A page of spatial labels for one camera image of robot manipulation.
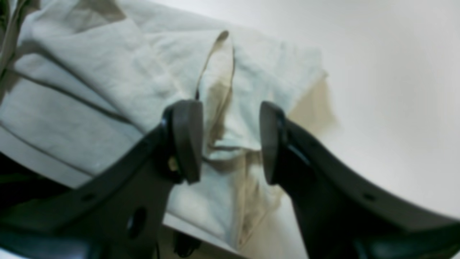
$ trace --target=black plastic arm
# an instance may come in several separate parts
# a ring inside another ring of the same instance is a hole
[[[457,220],[379,188],[334,157],[276,105],[260,108],[265,177],[291,197],[310,259],[451,258]]]
[[[106,172],[0,217],[0,247],[31,259],[150,259],[174,184],[199,181],[202,105],[180,101]]]

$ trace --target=fabric fold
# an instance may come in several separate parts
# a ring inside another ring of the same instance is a hole
[[[18,140],[8,143],[22,143],[17,150],[28,145],[62,163],[32,170],[79,186],[76,179],[89,178],[46,168],[96,176],[153,129],[166,106],[199,99],[201,182],[176,186],[167,212],[244,246],[282,195],[264,179],[260,103],[289,112],[325,76],[319,51],[143,0],[19,6],[16,14],[28,14],[10,23],[22,25],[18,34],[9,28],[9,52],[0,57],[0,126]],[[13,149],[0,147],[27,164]]]

